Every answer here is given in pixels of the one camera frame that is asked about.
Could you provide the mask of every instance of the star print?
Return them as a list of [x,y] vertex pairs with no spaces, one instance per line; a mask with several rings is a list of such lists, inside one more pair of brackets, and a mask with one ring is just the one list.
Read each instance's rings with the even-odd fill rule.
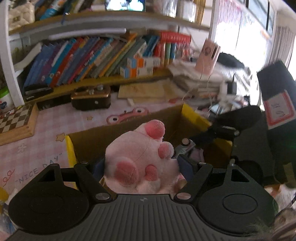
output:
[[22,143],[22,145],[18,147],[17,152],[18,152],[18,153],[20,153],[20,152],[24,152],[24,150],[25,150],[26,148],[27,148],[27,146],[26,146],[24,143]]
[[57,135],[57,139],[56,139],[56,141],[60,141],[60,142],[63,142],[64,141],[64,139],[65,139],[65,133],[62,133],[62,134],[59,134],[59,135]]

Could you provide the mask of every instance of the bookshelf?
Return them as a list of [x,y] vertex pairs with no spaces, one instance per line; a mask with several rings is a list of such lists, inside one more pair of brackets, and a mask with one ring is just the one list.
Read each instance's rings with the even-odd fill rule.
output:
[[[30,46],[34,46],[39,41],[46,39],[53,40],[67,38],[69,36],[74,37],[75,34],[76,36],[85,36],[90,35],[95,31],[102,31],[102,33],[120,32],[132,28],[167,30],[172,28],[179,29],[180,27],[189,27],[209,32],[209,37],[211,37],[211,33],[214,32],[212,22],[211,26],[203,26],[179,18],[136,11],[81,12],[66,16],[60,15],[36,21],[32,24],[24,25],[9,31],[8,5],[9,0],[0,0],[0,58],[5,80],[15,106],[23,105],[25,103],[20,91],[20,88],[22,88],[22,81],[20,80],[20,77],[18,77],[22,73],[22,70],[14,70],[11,55],[12,50],[16,47],[27,53]],[[158,78],[167,76],[167,70],[162,70],[154,74],[154,77]],[[147,80],[147,78],[125,80],[122,77],[113,76],[97,80],[87,79],[71,85],[56,87],[53,93],[35,101],[42,101],[68,94],[73,91],[73,89],[82,85],[95,85],[99,83],[120,84],[141,80]]]
[[159,80],[161,78],[166,78],[170,76],[171,76],[171,73],[168,69],[159,69],[154,71],[153,76],[146,76],[146,77],[139,77],[139,78],[125,79],[120,75],[116,75],[111,77],[101,77],[99,79],[91,79],[91,78],[83,79],[82,81],[71,83],[69,85],[61,85],[61,86],[54,87],[54,91],[52,93],[39,97],[37,99],[28,101],[27,103],[40,102],[40,101],[60,97],[62,95],[67,95],[72,93],[74,89],[82,86],[93,86],[98,84],[104,84],[104,85],[128,84],[128,83],[140,82],[140,81]]

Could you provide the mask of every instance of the pink plush toy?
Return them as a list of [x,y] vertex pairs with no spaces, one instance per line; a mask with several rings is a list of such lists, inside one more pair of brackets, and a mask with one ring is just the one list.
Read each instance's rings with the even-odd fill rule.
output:
[[105,182],[120,194],[174,195],[184,181],[174,148],[163,142],[165,126],[151,120],[115,139],[106,149]]

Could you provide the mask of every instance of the green lid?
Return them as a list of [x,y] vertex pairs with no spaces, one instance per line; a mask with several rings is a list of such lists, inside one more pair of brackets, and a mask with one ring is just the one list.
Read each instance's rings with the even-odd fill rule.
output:
[[9,89],[5,86],[2,90],[0,90],[0,98],[6,96],[7,94],[9,94]]

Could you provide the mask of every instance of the pink box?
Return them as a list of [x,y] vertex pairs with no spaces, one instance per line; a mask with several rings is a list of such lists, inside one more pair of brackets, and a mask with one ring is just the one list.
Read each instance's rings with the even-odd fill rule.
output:
[[202,51],[196,61],[195,69],[206,75],[213,72],[221,47],[209,39],[205,40]]

